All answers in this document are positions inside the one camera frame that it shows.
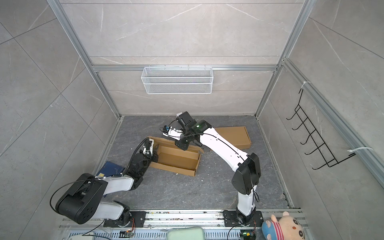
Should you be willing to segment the cardboard sheet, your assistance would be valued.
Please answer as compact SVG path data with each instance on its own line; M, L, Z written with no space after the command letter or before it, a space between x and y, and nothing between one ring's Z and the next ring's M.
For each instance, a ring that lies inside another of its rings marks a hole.
M151 162L150 167L191 177L196 175L204 153L200 147L189 145L184 151L174 141L152 136L149 138L154 140L154 149L158 154L158 162Z

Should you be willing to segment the cardboard box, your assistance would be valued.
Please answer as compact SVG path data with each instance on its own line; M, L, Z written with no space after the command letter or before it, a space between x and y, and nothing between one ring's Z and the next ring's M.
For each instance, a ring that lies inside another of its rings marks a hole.
M245 126L215 128L217 133L229 143L240 150L249 149L252 145L248 131Z

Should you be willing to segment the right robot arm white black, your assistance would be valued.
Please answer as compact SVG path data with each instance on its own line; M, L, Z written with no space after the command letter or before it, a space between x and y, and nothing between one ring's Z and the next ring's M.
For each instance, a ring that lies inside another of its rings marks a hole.
M232 185L238 191L236 220L248 225L256 214L256 188L261 177L259 157L248 154L223 138L216 129L205 120L196 121L188 112L179 113L175 119L181 126L176 129L171 125L161 128L164 136L173 138L175 145L186 151L191 142L204 145L221 157L234 171Z

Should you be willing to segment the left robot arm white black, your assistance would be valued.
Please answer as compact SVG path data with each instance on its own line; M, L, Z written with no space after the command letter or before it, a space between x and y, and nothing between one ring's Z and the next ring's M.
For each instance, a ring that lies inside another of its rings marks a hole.
M82 174L76 181L65 185L70 187L56 205L50 203L50 207L57 214L79 225L91 219L109 220L118 227L132 224L129 206L118 201L106 203L102 198L111 193L132 191L139 187L150 164L159 159L154 143L155 140L149 137L142 140L123 173L107 177Z

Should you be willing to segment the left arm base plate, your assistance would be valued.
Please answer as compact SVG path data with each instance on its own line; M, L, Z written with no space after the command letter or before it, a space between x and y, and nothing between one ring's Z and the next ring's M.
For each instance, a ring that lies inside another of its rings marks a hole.
M147 212L133 211L123 214L118 220L106 220L103 227L109 228L142 228L145 223Z

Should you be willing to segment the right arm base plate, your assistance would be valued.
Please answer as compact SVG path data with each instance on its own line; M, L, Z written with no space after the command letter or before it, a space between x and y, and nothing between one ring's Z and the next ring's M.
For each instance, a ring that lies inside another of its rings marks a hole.
M249 216L243 215L240 211L223 211L224 223L226 227L261 227L264 218L262 212L253 210Z

